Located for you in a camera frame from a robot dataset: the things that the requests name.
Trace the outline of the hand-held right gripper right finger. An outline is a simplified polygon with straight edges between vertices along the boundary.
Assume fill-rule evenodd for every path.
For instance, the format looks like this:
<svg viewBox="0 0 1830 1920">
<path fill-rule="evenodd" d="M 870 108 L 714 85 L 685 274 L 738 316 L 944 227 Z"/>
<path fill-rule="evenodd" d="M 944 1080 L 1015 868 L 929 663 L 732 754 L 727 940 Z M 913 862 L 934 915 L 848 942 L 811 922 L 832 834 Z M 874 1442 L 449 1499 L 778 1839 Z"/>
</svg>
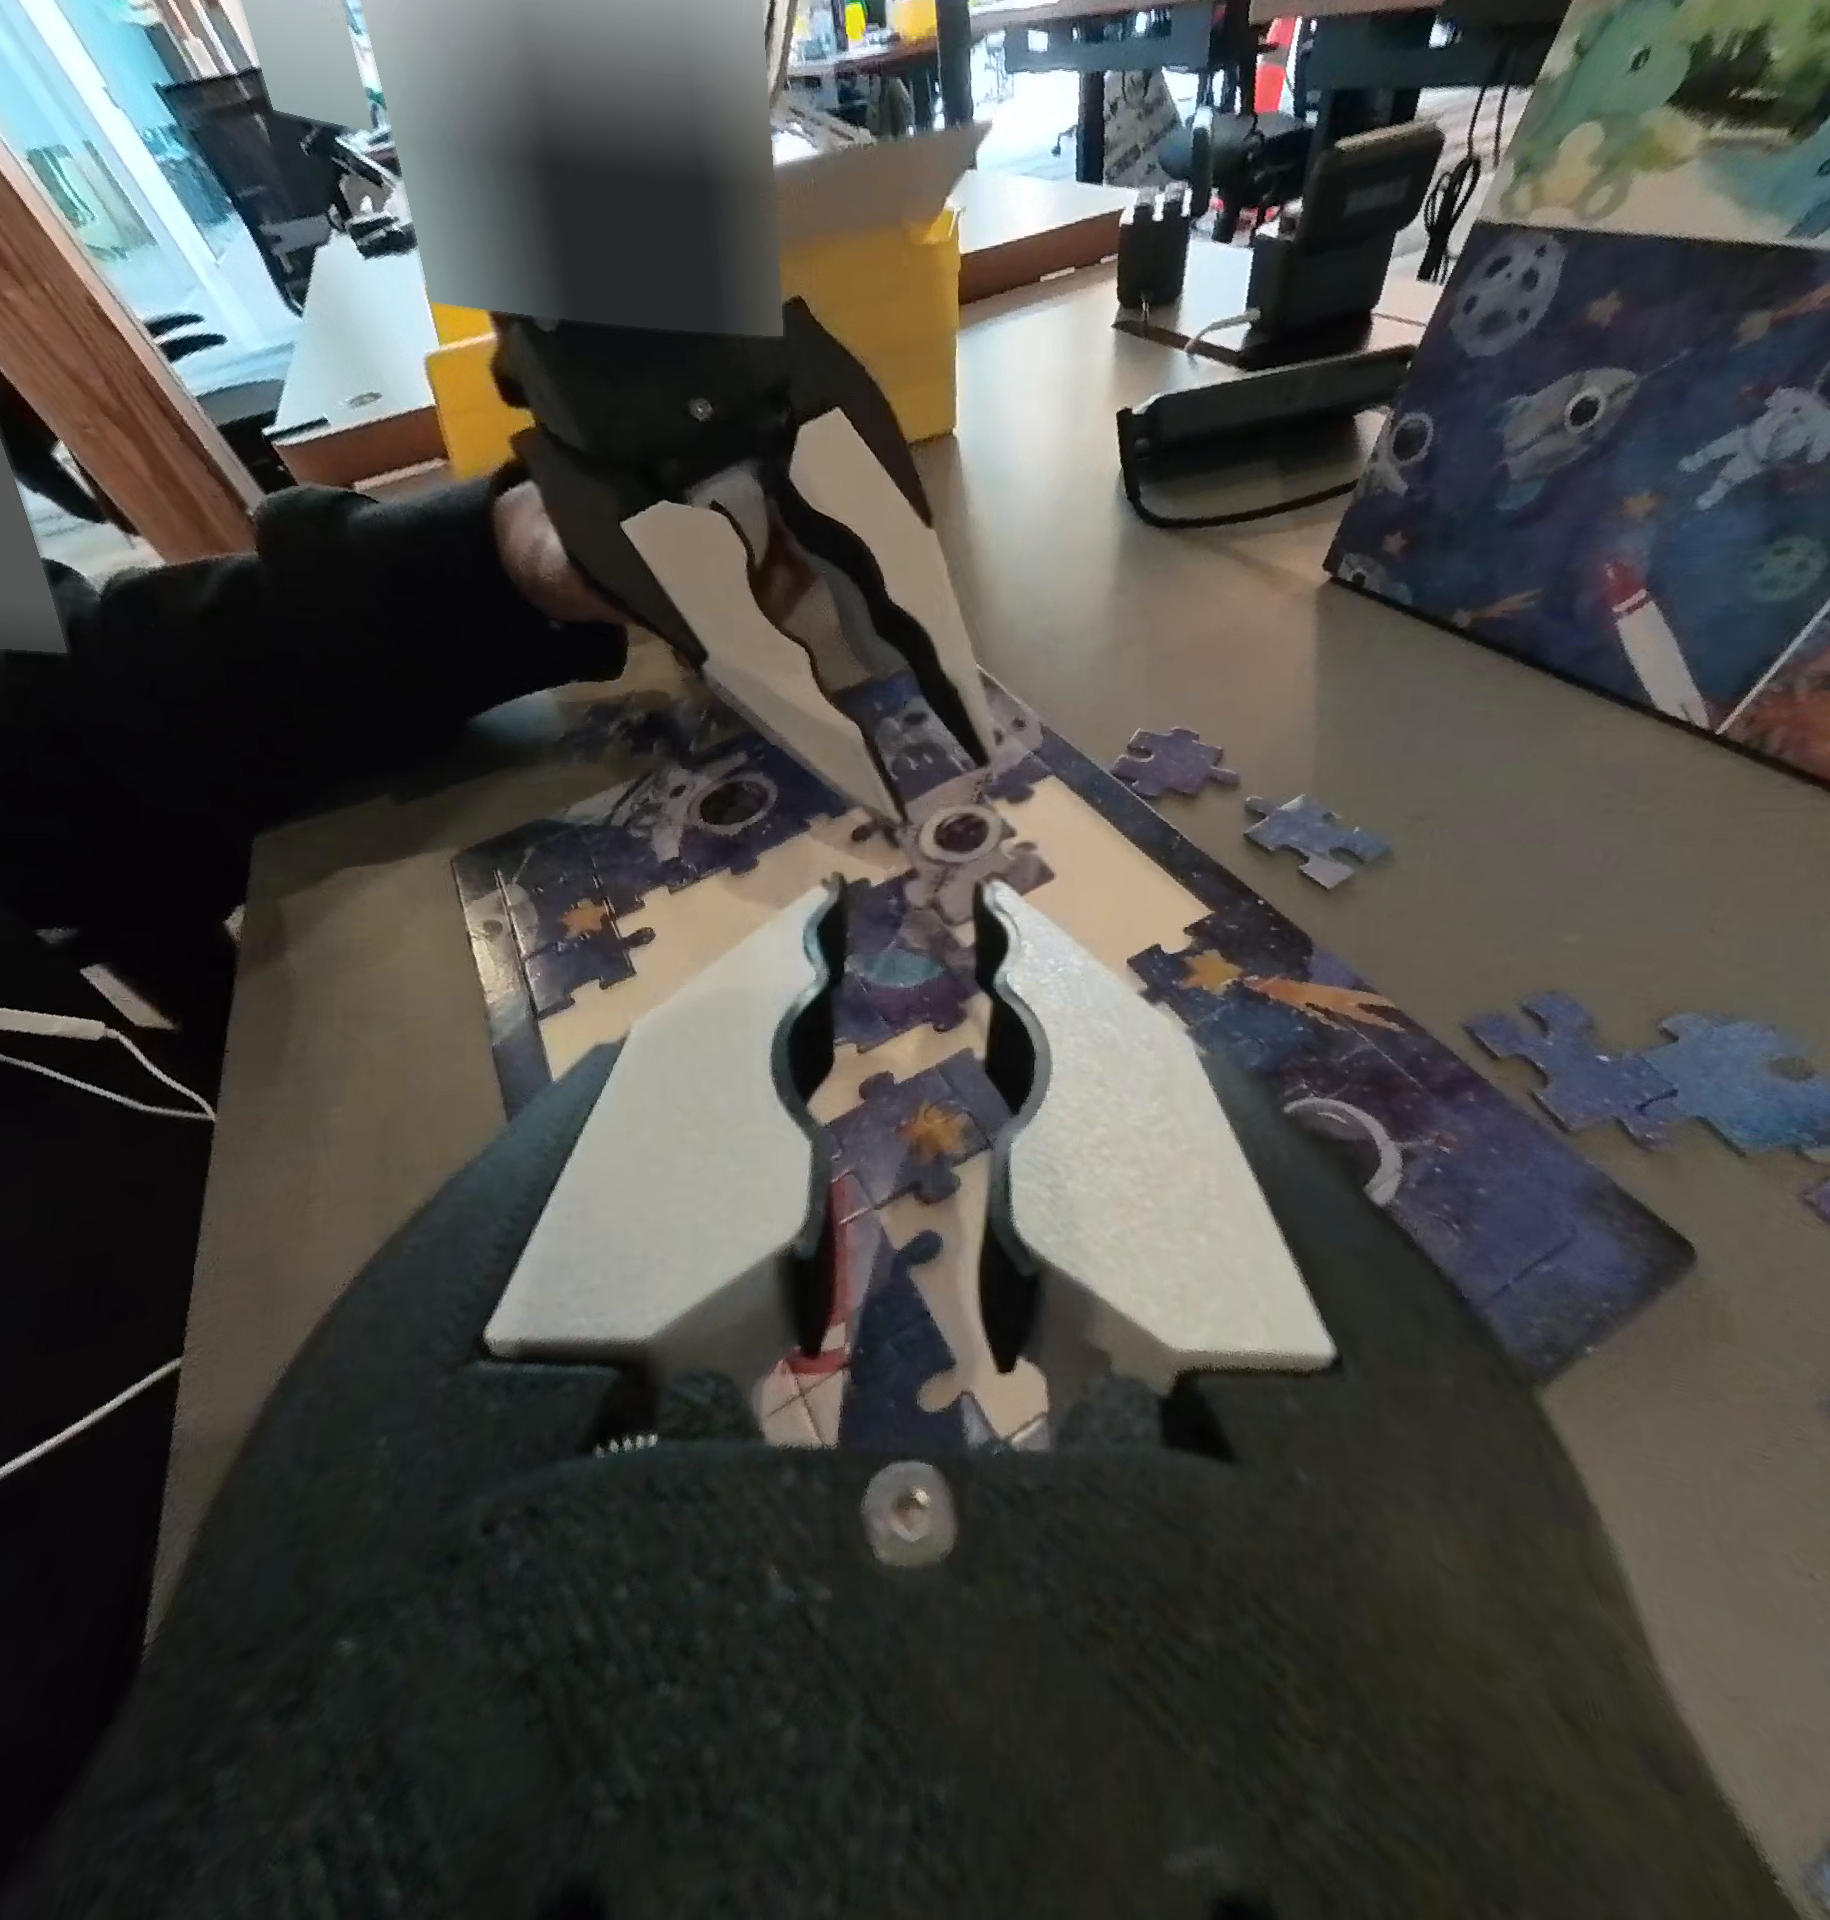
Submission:
<svg viewBox="0 0 1830 1920">
<path fill-rule="evenodd" d="M 1006 880 L 975 894 L 1000 1372 L 1321 1373 L 1336 1338 L 1197 1043 Z"/>
</svg>

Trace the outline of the space jigsaw puzzle tray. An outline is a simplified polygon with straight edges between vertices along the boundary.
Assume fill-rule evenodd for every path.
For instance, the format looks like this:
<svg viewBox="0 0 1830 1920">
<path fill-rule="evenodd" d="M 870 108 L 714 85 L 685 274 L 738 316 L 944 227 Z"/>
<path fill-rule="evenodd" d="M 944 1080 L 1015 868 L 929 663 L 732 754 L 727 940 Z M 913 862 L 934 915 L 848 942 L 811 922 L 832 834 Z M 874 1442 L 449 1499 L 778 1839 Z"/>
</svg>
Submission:
<svg viewBox="0 0 1830 1920">
<path fill-rule="evenodd" d="M 1212 1064 L 1264 1081 L 1534 1382 L 1635 1320 L 1692 1243 L 1083 752 L 992 690 L 996 767 L 962 772 L 904 685 L 862 701 L 917 816 L 999 809 L 1053 880 L 1027 896 Z M 585 703 L 557 754 L 591 790 L 453 856 L 495 1080 L 515 1117 L 773 907 L 828 876 L 909 876 L 907 846 L 694 698 Z M 1048 1395 L 968 1330 L 994 1110 L 988 1003 L 869 1052 L 833 1043 L 839 1276 L 817 1354 L 757 1390 L 795 1447 L 1043 1447 Z"/>
</svg>

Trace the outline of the white table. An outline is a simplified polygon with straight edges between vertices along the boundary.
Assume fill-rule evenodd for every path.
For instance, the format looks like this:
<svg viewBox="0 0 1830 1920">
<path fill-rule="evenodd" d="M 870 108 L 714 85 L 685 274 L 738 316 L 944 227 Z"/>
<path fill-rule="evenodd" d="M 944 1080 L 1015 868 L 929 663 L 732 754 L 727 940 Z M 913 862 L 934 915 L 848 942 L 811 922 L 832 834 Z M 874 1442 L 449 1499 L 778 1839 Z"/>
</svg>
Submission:
<svg viewBox="0 0 1830 1920">
<path fill-rule="evenodd" d="M 278 399 L 282 452 L 414 421 L 433 428 L 425 371 L 438 348 L 423 252 L 361 252 L 336 231 L 314 257 L 300 333 Z"/>
</svg>

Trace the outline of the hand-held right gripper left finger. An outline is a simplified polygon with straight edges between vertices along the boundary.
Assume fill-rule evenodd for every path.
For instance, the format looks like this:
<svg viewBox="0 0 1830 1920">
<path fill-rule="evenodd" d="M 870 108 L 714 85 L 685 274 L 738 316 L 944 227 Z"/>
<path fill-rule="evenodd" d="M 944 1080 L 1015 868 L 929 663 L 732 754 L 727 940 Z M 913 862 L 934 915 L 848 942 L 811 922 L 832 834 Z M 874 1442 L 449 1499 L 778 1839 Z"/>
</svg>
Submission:
<svg viewBox="0 0 1830 1920">
<path fill-rule="evenodd" d="M 829 876 L 646 1013 L 601 1076 L 485 1326 L 502 1361 L 817 1354 L 835 1294 Z"/>
</svg>

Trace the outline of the joined satellite puzzle piece cluster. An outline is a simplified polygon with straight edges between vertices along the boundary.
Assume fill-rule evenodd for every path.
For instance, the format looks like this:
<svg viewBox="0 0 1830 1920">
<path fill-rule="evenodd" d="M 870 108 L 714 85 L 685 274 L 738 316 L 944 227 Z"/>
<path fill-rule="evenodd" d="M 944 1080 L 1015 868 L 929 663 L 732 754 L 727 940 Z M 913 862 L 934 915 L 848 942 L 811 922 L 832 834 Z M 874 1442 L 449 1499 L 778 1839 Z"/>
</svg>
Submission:
<svg viewBox="0 0 1830 1920">
<path fill-rule="evenodd" d="M 966 939 L 938 908 L 913 902 L 913 876 L 832 876 L 829 886 L 845 954 L 832 989 L 835 1046 L 869 1052 L 919 1027 L 948 1032 L 999 981 L 1008 947 L 981 910 L 984 880 L 968 883 Z"/>
</svg>

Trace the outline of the purple starry puzzle piece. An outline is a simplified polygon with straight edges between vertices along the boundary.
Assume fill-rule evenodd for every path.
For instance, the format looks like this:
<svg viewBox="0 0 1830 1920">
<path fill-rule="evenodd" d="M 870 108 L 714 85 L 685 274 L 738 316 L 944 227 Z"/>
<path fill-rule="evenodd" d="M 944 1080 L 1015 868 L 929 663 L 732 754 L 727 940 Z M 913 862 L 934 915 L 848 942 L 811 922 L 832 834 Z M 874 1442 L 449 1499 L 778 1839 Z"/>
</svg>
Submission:
<svg viewBox="0 0 1830 1920">
<path fill-rule="evenodd" d="M 1191 728 L 1139 730 L 1114 759 L 1111 774 L 1143 802 L 1193 799 L 1212 783 L 1239 787 L 1242 775 L 1224 762 L 1221 747 Z"/>
</svg>

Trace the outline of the small black device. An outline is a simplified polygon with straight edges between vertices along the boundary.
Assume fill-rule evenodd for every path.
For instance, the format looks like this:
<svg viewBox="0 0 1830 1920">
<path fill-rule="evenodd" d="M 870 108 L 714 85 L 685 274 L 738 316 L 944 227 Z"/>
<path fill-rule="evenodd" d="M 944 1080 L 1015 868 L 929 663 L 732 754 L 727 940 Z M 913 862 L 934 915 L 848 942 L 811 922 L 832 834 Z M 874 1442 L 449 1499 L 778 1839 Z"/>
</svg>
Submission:
<svg viewBox="0 0 1830 1920">
<path fill-rule="evenodd" d="M 1124 210 L 1116 240 L 1116 301 L 1124 312 L 1147 315 L 1184 298 L 1191 231 L 1189 191 L 1180 181 L 1147 189 Z"/>
</svg>

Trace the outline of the blue and white puzzle piece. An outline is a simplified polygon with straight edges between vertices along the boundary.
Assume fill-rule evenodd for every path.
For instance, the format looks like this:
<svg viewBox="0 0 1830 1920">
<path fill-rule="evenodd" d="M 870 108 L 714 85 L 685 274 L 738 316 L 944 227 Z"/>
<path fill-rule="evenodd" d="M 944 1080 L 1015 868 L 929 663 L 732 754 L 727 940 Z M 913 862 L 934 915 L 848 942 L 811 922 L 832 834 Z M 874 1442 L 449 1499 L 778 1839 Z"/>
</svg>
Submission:
<svg viewBox="0 0 1830 1920">
<path fill-rule="evenodd" d="M 1294 855 L 1298 874 L 1325 891 L 1349 885 L 1390 852 L 1384 838 L 1341 823 L 1333 807 L 1308 795 L 1289 802 L 1248 796 L 1245 811 L 1243 838 L 1270 855 Z"/>
</svg>

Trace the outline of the person's left hand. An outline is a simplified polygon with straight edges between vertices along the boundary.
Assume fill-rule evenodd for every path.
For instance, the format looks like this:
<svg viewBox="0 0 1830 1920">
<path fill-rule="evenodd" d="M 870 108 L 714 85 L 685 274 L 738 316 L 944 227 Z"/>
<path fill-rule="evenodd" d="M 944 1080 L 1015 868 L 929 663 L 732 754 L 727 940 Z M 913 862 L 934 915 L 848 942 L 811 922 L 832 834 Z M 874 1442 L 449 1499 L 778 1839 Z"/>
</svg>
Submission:
<svg viewBox="0 0 1830 1920">
<path fill-rule="evenodd" d="M 590 584 L 569 555 L 535 482 L 495 492 L 492 508 L 502 570 L 535 611 L 563 626 L 625 628 L 628 615 Z"/>
</svg>

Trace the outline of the yellow box with white flap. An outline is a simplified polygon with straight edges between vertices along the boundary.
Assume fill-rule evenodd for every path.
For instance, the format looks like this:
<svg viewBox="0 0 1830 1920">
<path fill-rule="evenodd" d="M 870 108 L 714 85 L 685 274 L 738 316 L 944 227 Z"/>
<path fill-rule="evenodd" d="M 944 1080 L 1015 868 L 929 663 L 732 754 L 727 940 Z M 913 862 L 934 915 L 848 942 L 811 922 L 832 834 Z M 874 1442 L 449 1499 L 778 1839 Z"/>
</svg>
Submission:
<svg viewBox="0 0 1830 1920">
<path fill-rule="evenodd" d="M 902 436 L 955 423 L 961 214 L 985 123 L 874 138 L 787 97 L 773 118 L 780 291 L 850 348 Z"/>
</svg>

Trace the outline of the black office chair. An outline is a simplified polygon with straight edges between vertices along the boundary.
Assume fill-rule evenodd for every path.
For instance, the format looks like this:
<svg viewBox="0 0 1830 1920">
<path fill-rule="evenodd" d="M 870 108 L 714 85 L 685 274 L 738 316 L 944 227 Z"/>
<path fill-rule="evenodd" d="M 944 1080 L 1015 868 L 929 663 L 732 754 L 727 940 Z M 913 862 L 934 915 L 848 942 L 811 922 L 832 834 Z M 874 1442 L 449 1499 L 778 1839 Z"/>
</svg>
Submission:
<svg viewBox="0 0 1830 1920">
<path fill-rule="evenodd" d="M 353 179 L 382 208 L 399 175 L 352 126 L 282 111 L 259 68 L 159 84 L 174 123 L 209 162 L 273 276 L 298 274 L 349 214 Z"/>
</svg>

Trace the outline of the wooden pillar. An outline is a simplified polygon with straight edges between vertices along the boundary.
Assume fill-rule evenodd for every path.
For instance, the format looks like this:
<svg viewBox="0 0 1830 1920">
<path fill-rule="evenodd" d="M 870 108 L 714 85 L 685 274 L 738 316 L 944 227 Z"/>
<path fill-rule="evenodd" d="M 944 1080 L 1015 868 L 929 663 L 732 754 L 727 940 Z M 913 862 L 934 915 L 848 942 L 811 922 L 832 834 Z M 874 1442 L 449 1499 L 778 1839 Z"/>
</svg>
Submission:
<svg viewBox="0 0 1830 1920">
<path fill-rule="evenodd" d="M 0 373 L 155 553 L 244 553 L 261 488 L 0 138 Z"/>
</svg>

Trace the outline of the illustrated puzzle box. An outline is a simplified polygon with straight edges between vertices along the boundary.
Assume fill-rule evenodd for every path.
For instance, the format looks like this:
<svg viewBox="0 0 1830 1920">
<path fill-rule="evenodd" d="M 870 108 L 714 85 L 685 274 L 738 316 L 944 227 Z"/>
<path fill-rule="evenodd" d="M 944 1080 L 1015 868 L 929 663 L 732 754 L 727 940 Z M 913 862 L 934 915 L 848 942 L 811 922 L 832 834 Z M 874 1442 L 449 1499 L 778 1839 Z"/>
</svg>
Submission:
<svg viewBox="0 0 1830 1920">
<path fill-rule="evenodd" d="M 1830 787 L 1830 1 L 1572 7 L 1327 570 Z"/>
</svg>

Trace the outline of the brown wooden desk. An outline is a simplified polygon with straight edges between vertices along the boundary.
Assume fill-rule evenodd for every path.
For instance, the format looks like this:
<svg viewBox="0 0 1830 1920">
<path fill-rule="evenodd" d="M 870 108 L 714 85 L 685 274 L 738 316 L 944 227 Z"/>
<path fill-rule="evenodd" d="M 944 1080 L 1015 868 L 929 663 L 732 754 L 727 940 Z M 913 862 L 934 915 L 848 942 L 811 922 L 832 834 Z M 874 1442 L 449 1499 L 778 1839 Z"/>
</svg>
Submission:
<svg viewBox="0 0 1830 1920">
<path fill-rule="evenodd" d="M 948 198 L 959 216 L 961 307 L 1112 259 L 1135 198 L 1133 189 L 1095 181 L 962 174 Z"/>
</svg>

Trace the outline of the joined blue puzzle pieces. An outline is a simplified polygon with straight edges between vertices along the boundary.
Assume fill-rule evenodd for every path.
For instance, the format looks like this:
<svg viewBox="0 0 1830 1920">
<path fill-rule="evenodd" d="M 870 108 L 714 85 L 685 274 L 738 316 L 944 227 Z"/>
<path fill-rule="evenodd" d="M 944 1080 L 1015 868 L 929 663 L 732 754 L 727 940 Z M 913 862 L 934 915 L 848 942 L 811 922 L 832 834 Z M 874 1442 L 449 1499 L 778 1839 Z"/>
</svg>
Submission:
<svg viewBox="0 0 1830 1920">
<path fill-rule="evenodd" d="M 1581 1000 L 1545 989 L 1464 1030 L 1542 1076 L 1532 1099 L 1565 1133 L 1611 1124 L 1662 1149 L 1698 1124 L 1740 1155 L 1830 1162 L 1830 1073 L 1768 1022 L 1686 1012 L 1662 1019 L 1654 1043 L 1609 1047 Z"/>
</svg>

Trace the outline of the pale porthole joined puzzle pieces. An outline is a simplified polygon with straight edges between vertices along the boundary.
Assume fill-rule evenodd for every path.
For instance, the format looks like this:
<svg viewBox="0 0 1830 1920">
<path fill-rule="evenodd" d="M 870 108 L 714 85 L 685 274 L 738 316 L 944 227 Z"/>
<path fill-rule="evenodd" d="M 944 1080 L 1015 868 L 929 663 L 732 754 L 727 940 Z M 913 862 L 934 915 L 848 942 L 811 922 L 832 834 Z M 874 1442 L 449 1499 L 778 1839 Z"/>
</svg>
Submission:
<svg viewBox="0 0 1830 1920">
<path fill-rule="evenodd" d="M 974 918 L 975 896 L 991 883 L 1015 894 L 1048 885 L 1053 870 L 1034 841 L 985 804 L 953 804 L 913 826 L 912 862 L 902 894 L 909 908 L 929 912 L 949 928 Z"/>
</svg>

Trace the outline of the person's left forearm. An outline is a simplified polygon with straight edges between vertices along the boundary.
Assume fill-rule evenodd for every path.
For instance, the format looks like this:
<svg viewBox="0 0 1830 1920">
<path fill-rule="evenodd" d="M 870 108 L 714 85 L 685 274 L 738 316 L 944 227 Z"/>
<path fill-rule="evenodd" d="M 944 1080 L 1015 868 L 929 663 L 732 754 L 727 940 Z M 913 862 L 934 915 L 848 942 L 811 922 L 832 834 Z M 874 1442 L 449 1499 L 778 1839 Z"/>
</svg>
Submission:
<svg viewBox="0 0 1830 1920">
<path fill-rule="evenodd" d="M 219 915 L 256 839 L 443 747 L 531 692 L 604 681 L 625 628 L 535 611 L 495 553 L 495 478 L 378 501 L 292 488 L 246 555 L 88 584 L 48 563 L 68 653 L 38 693 L 37 829 L 57 907 L 83 925 L 128 865 L 164 863 Z"/>
</svg>

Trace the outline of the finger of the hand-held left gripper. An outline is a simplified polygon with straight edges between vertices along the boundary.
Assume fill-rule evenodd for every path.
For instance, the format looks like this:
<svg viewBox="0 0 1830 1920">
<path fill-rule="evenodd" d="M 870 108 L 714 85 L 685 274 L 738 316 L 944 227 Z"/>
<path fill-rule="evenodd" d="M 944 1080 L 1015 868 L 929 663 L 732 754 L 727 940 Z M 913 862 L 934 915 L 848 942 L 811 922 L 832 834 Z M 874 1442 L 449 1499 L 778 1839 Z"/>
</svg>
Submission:
<svg viewBox="0 0 1830 1920">
<path fill-rule="evenodd" d="M 855 420 L 798 426 L 793 537 L 855 588 L 867 629 L 907 666 L 968 761 L 991 765 L 994 719 L 944 543 Z"/>
<path fill-rule="evenodd" d="M 832 703 L 811 652 L 762 609 L 738 523 L 719 508 L 659 501 L 622 521 L 622 536 L 694 639 L 705 684 L 853 805 L 900 825 L 870 739 Z"/>
</svg>

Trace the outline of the long black case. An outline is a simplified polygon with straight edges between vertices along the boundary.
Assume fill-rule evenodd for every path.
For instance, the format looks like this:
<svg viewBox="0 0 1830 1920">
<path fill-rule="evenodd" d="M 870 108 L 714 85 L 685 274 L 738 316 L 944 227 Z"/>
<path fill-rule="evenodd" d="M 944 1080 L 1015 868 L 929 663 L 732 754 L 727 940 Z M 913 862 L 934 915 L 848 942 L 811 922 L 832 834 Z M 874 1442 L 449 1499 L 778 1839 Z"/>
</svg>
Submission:
<svg viewBox="0 0 1830 1920">
<path fill-rule="evenodd" d="M 1304 443 L 1344 420 L 1386 408 L 1403 389 L 1419 348 L 1388 345 L 1325 359 L 1284 363 L 1239 378 L 1149 397 L 1116 414 L 1125 503 L 1160 532 L 1209 532 L 1312 509 L 1355 492 L 1357 479 L 1280 498 L 1264 508 L 1168 513 L 1147 503 L 1147 482 L 1224 471 L 1274 449 Z"/>
</svg>

